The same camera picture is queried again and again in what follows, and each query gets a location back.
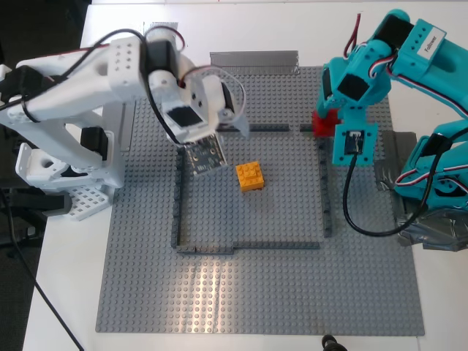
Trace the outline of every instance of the small black connector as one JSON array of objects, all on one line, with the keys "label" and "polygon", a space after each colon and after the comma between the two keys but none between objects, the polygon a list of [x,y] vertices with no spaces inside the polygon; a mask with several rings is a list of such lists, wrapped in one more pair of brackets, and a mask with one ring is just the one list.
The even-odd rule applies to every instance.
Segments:
[{"label": "small black connector", "polygon": [[348,130],[344,135],[344,154],[362,154],[365,135],[366,133],[363,130]]}]

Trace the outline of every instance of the orange lego brick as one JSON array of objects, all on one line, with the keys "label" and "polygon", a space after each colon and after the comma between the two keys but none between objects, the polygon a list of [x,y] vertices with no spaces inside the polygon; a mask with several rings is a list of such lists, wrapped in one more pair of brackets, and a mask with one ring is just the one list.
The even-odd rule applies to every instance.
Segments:
[{"label": "orange lego brick", "polygon": [[250,162],[245,165],[235,166],[235,170],[237,171],[242,192],[262,189],[265,185],[258,162]]}]

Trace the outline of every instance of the circuit board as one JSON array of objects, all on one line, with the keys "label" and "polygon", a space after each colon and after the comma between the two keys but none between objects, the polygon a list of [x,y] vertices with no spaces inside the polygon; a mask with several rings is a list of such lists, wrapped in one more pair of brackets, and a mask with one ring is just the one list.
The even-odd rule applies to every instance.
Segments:
[{"label": "circuit board", "polygon": [[186,155],[195,176],[226,165],[217,134],[204,137],[194,145],[186,146]]}]

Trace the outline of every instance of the red lego brick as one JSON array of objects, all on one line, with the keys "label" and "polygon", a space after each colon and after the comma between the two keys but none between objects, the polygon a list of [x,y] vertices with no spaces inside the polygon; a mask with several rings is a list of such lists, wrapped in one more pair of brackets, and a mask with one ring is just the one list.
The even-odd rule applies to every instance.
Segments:
[{"label": "red lego brick", "polygon": [[312,112],[312,131],[316,137],[333,137],[335,126],[340,123],[338,110],[329,110],[325,118],[320,118],[317,111]]}]

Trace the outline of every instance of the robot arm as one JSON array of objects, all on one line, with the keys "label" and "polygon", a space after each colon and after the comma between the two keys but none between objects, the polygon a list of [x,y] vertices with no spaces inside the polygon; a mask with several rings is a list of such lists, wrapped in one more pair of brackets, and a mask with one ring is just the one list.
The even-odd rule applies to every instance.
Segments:
[{"label": "robot arm", "polygon": [[418,20],[410,23],[401,10],[389,12],[374,35],[348,58],[333,58],[325,66],[317,106],[317,123],[330,114],[343,121],[336,126],[333,163],[348,165],[355,152],[350,133],[363,132],[358,165],[373,159],[377,125],[366,123],[366,108],[391,89],[390,79],[416,88],[451,106],[468,118],[468,51],[445,39],[445,32]]},{"label": "robot arm", "polygon": [[[18,174],[32,186],[52,191],[77,185],[123,185],[120,148],[93,111],[110,102],[151,94],[162,107],[168,136],[180,146],[215,135],[220,123],[248,131],[244,104],[237,105],[217,76],[186,74],[196,69],[176,50],[168,29],[153,31],[144,45],[139,37],[127,37],[96,48],[66,79],[48,88],[86,52],[23,61],[13,71],[0,69],[0,100],[7,107],[0,111],[0,124],[38,147],[23,145],[17,162]],[[9,106],[21,97],[32,98]],[[71,136],[66,124],[82,129],[81,141]]]},{"label": "robot arm", "polygon": [[[377,125],[366,122],[366,109],[387,95],[390,80],[416,88],[468,119],[467,62],[468,51],[446,40],[441,29],[424,20],[413,25],[401,10],[389,12],[370,40],[357,45],[348,57],[333,58],[325,65],[314,124],[319,135],[335,129],[333,163],[349,165],[356,154],[357,165],[373,162]],[[335,126],[339,120],[342,124]],[[466,128],[467,120],[457,121],[422,137],[395,190],[422,200],[429,169],[443,147],[426,203],[429,208],[468,208],[468,145],[452,148],[468,137],[451,140]]]}]

